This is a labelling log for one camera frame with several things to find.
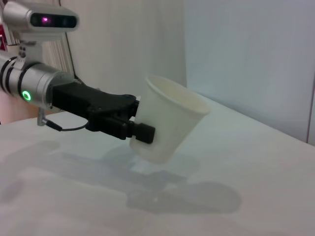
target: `white table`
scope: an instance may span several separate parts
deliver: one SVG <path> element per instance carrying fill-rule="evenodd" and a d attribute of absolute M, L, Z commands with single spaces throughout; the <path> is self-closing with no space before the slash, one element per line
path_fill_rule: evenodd
<path fill-rule="evenodd" d="M 103 133 L 1 125 L 0 235 L 314 236 L 315 148 L 209 104 L 162 166 Z"/>

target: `white wall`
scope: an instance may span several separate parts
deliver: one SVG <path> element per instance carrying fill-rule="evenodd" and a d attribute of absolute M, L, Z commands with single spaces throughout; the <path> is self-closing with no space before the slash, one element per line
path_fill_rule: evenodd
<path fill-rule="evenodd" d="M 69 33 L 77 75 L 111 93 L 138 95 L 147 74 L 186 85 L 182 0 L 62 0 L 77 12 Z"/>
<path fill-rule="evenodd" d="M 306 141 L 314 12 L 314 0 L 185 0 L 189 88 Z"/>

